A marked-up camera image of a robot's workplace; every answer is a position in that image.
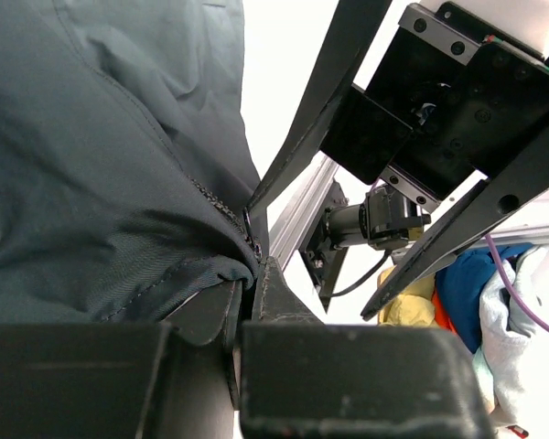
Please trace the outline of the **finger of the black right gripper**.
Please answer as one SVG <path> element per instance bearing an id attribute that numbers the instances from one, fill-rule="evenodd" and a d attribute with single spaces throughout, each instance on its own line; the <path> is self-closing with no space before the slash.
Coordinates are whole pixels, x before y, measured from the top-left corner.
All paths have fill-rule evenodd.
<path id="1" fill-rule="evenodd" d="M 288 134 L 247 211 L 264 213 L 310 165 L 384 20 L 389 1 L 340 1 Z"/>
<path id="2" fill-rule="evenodd" d="M 427 276 L 549 189 L 549 127 L 496 177 L 480 181 L 397 264 L 361 310 L 371 320 L 403 289 Z"/>

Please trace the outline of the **grey black gradient jacket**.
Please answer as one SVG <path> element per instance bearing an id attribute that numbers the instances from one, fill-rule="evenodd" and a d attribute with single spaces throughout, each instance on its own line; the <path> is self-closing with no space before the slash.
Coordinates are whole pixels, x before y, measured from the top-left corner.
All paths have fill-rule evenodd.
<path id="1" fill-rule="evenodd" d="M 0 324 L 253 287 L 239 1 L 0 1 Z"/>

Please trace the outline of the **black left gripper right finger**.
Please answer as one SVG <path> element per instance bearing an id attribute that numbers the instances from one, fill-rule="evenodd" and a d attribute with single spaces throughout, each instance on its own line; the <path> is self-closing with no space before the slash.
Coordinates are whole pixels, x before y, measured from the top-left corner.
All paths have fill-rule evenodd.
<path id="1" fill-rule="evenodd" d="M 469 355 L 440 328 L 326 325 L 260 264 L 242 325 L 246 438 L 491 438 Z"/>

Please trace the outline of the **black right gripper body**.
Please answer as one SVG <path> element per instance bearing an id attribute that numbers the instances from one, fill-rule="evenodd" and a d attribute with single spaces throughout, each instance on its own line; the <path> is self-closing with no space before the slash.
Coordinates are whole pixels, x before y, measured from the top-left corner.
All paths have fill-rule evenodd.
<path id="1" fill-rule="evenodd" d="M 548 62 L 452 2 L 411 4 L 321 148 L 361 182 L 382 179 L 433 211 L 472 173 L 500 171 L 548 116 Z"/>

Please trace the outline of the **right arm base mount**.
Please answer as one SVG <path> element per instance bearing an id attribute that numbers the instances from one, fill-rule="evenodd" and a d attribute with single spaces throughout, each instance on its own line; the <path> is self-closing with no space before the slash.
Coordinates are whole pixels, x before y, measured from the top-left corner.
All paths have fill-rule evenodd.
<path id="1" fill-rule="evenodd" d="M 351 205 L 333 181 L 298 248 L 324 310 L 333 298 L 354 291 L 389 258 L 417 241 L 430 223 L 428 213 L 389 185 L 371 188 L 360 204 Z M 381 252 L 382 258 L 353 285 L 335 292 L 348 248 L 358 245 Z"/>

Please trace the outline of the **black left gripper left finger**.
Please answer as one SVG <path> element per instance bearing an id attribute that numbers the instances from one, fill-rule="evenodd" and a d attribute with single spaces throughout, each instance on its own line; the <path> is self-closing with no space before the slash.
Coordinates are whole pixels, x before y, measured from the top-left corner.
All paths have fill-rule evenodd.
<path id="1" fill-rule="evenodd" d="M 0 438 L 230 438 L 242 288 L 160 323 L 0 325 Z"/>

